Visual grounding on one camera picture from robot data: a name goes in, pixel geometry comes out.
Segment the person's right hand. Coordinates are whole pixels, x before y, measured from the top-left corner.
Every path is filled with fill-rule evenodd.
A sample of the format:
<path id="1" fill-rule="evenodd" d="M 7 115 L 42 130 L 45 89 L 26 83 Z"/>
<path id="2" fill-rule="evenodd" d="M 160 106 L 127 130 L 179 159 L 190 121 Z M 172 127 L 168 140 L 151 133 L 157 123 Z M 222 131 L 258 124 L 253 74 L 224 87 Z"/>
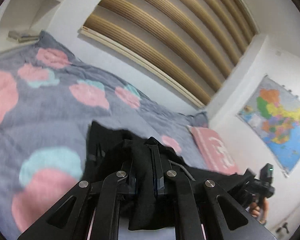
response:
<path id="1" fill-rule="evenodd" d="M 267 198 L 264 198 L 258 203 L 253 202 L 249 206 L 248 211 L 254 218 L 256 218 L 262 225 L 266 225 L 268 213 L 269 213 L 269 202 Z"/>

